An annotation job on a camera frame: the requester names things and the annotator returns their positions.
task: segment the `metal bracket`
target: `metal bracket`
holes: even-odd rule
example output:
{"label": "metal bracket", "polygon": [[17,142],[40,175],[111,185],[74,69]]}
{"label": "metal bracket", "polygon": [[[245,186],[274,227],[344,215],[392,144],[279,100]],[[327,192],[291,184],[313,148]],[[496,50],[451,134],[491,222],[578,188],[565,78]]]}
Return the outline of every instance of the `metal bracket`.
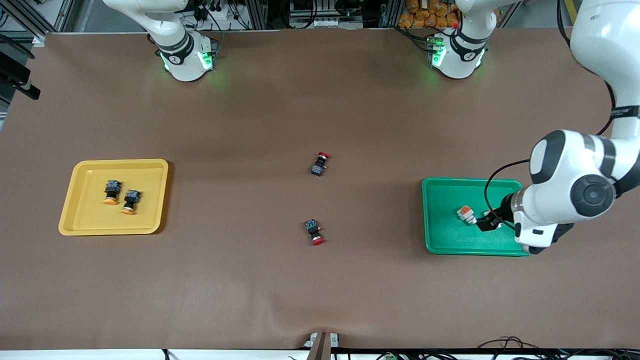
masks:
{"label": "metal bracket", "polygon": [[338,346],[338,334],[328,332],[314,332],[304,347],[311,346],[307,360],[330,360],[331,348]]}

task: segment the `black label band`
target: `black label band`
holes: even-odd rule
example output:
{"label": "black label band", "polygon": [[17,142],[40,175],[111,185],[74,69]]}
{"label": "black label band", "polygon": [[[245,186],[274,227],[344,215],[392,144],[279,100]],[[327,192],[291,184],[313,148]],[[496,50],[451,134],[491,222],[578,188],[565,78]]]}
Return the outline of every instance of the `black label band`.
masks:
{"label": "black label band", "polygon": [[617,119],[620,117],[638,117],[640,115],[640,106],[631,105],[631,106],[621,106],[619,108],[614,108],[611,110],[611,119]]}
{"label": "black label band", "polygon": [[177,53],[167,53],[163,51],[162,55],[164,56],[164,58],[174,65],[182,65],[182,63],[184,63],[184,59],[189,56],[189,54],[191,54],[193,50],[193,38],[189,34],[187,34],[187,38],[189,40],[189,43],[185,48],[178,51]]}
{"label": "black label band", "polygon": [[485,43],[487,40],[489,40],[489,37],[486,38],[480,38],[480,39],[476,39],[476,38],[470,38],[468,36],[466,36],[465,34],[462,33],[462,24],[464,23],[464,16],[462,17],[462,19],[460,19],[459,23],[458,23],[458,28],[455,29],[453,31],[453,33],[451,33],[451,36],[458,36],[460,37],[462,40],[470,43],[470,44],[475,44],[475,45],[480,45]]}
{"label": "black label band", "polygon": [[475,50],[467,49],[466,47],[460,45],[456,40],[456,37],[453,35],[451,35],[449,43],[451,44],[451,49],[456,54],[460,55],[460,60],[464,62],[474,61],[474,59],[477,58],[478,55],[480,55],[480,53],[482,53],[482,51],[484,50],[484,46]]}
{"label": "black label band", "polygon": [[187,41],[189,41],[189,39],[191,39],[191,35],[189,35],[188,32],[185,32],[184,36],[182,37],[182,40],[180,40],[180,42],[178,42],[178,44],[171,45],[171,46],[158,45],[158,48],[160,48],[160,50],[162,50],[164,52],[172,53],[172,52],[180,49],[181,47],[183,47],[184,44],[186,44]]}

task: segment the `brown table surface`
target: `brown table surface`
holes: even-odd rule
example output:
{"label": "brown table surface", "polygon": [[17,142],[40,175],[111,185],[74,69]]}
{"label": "brown table surface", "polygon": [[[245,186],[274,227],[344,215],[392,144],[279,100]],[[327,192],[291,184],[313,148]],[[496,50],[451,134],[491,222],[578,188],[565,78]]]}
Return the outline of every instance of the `brown table surface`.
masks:
{"label": "brown table surface", "polygon": [[[28,64],[40,100],[16,95],[0,133],[0,347],[292,348],[318,330],[344,347],[638,347],[640,191],[539,256],[425,249],[422,179],[487,177],[608,118],[557,30],[490,46],[454,81],[392,30],[235,33],[216,73],[179,83],[144,35],[50,35]],[[74,165],[122,158],[171,162],[164,229],[59,234]]]}

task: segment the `gray floor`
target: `gray floor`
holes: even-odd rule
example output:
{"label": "gray floor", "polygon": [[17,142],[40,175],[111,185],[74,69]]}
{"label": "gray floor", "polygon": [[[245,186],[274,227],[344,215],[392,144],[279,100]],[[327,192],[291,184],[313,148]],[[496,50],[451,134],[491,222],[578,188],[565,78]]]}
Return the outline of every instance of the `gray floor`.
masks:
{"label": "gray floor", "polygon": [[84,0],[74,31],[80,33],[144,32],[135,21],[106,6],[102,0]]}

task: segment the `green led light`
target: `green led light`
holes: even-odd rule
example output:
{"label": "green led light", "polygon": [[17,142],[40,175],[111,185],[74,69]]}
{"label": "green led light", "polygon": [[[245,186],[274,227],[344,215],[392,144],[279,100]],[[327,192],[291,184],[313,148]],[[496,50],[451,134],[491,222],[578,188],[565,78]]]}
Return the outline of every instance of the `green led light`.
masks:
{"label": "green led light", "polygon": [[208,53],[201,53],[198,52],[198,57],[200,59],[200,62],[202,63],[202,67],[204,69],[211,69],[211,55]]}
{"label": "green led light", "polygon": [[447,54],[447,47],[444,45],[441,45],[438,51],[436,51],[436,53],[433,55],[431,64],[433,64],[433,66],[436,66],[436,67],[440,66],[442,64],[442,59],[444,59],[444,56],[446,54]]}
{"label": "green led light", "polygon": [[167,65],[166,63],[166,59],[164,58],[164,55],[160,54],[160,59],[162,59],[162,63],[164,64],[164,69],[167,70],[168,72],[171,72],[169,70],[169,65]]}

